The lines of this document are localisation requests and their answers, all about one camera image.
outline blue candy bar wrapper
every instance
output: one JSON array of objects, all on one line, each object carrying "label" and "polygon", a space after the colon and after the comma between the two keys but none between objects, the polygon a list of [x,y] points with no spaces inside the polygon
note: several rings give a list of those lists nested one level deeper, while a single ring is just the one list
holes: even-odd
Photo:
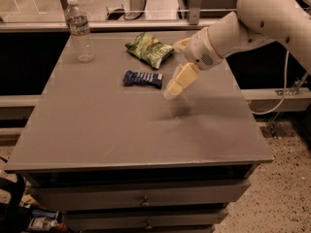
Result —
[{"label": "blue candy bar wrapper", "polygon": [[127,71],[123,78],[124,85],[153,86],[162,89],[162,74]]}]

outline chip bag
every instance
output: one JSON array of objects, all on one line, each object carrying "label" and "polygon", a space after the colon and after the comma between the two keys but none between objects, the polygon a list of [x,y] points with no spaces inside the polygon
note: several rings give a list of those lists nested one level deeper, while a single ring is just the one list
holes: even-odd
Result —
[{"label": "chip bag", "polygon": [[159,69],[161,62],[174,51],[172,46],[163,44],[155,36],[147,33],[141,33],[125,46],[127,52],[146,61],[154,69]]}]

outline bottle cap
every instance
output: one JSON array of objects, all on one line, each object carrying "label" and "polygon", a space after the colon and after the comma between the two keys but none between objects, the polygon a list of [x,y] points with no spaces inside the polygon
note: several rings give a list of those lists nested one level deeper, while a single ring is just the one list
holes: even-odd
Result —
[{"label": "bottle cap", "polygon": [[50,223],[50,227],[51,228],[56,228],[58,225],[57,221],[56,220],[52,220],[51,223]]},{"label": "bottle cap", "polygon": [[67,3],[69,5],[76,5],[76,4],[78,4],[78,0],[67,0]]}]

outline plastic water bottle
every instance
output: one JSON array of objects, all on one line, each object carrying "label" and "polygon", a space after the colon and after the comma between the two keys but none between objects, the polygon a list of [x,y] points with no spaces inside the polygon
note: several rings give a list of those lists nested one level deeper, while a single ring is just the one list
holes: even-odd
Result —
[{"label": "plastic water bottle", "polygon": [[78,4],[78,0],[67,0],[67,2],[66,22],[70,28],[71,40],[76,55],[82,62],[89,62],[94,58],[95,54],[86,11]]}]

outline table top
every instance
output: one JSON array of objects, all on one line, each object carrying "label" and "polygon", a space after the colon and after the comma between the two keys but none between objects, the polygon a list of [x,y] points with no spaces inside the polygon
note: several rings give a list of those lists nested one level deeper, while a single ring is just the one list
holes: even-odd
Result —
[{"label": "table top", "polygon": [[[126,52],[139,33],[93,34],[96,56],[79,62],[70,41],[22,131],[7,171],[80,171],[270,162],[269,146],[227,63],[182,95],[162,92],[179,63],[174,52],[158,71]],[[193,32],[152,32],[164,44]],[[163,88],[124,86],[127,70],[163,74]]]}]

